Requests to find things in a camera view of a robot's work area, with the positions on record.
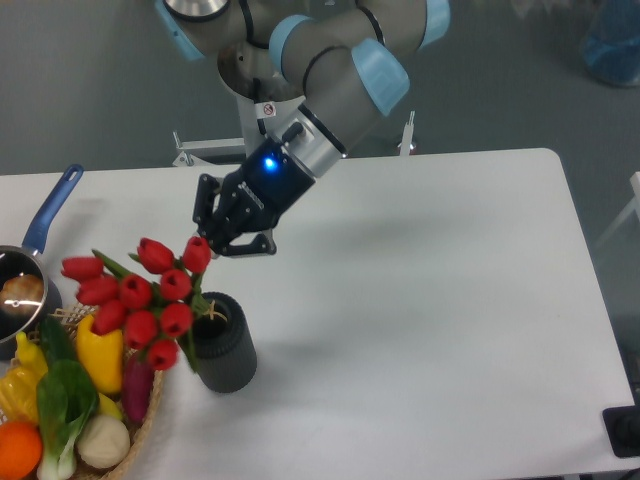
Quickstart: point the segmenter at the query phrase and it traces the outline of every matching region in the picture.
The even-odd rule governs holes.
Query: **cylindrical container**
[[[218,393],[240,390],[253,378],[258,365],[247,319],[233,298],[209,292],[211,313],[193,323],[198,375],[202,382]]]

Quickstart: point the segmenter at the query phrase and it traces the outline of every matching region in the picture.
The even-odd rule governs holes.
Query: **garlic bulb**
[[[129,453],[131,441],[124,423],[108,415],[87,422],[77,443],[82,460],[94,468],[111,468]]]

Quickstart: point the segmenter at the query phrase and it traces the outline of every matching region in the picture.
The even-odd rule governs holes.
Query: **yellow bell pepper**
[[[93,315],[78,323],[76,350],[78,360],[85,368],[98,392],[115,395],[122,390],[122,351],[124,341],[121,330],[106,335],[91,331]]]
[[[122,420],[122,412],[116,405],[116,402],[111,400],[106,395],[98,393],[98,397],[100,398],[100,405],[98,406],[98,413],[102,415],[109,415],[110,417],[117,418],[118,420]]]
[[[40,378],[30,369],[19,366],[0,379],[0,408],[9,420],[38,424],[36,387]]]
[[[16,342],[18,343],[16,356],[20,361],[20,365],[31,370],[36,374],[38,380],[40,380],[49,370],[47,361],[44,358],[44,353],[42,353],[38,345],[29,341],[27,334],[24,332],[16,335]]]

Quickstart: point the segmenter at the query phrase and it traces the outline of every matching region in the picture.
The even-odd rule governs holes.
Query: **white table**
[[[197,177],[87,172],[44,261],[141,236],[180,250]],[[0,243],[58,175],[0,177]],[[209,392],[180,362],[130,479],[498,479],[623,470],[601,411],[632,404],[557,156],[343,161],[282,219],[275,257],[219,259],[258,371]]]

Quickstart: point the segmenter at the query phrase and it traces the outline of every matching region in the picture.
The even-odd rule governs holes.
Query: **green leaf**
[[[41,480],[68,478],[75,470],[73,445],[98,407],[98,392],[82,365],[58,360],[36,389],[44,445]]]
[[[133,272],[127,270],[115,260],[111,260],[104,253],[98,250],[91,250],[93,254],[104,262],[104,266],[109,270],[118,280],[122,280],[124,277],[131,275]]]

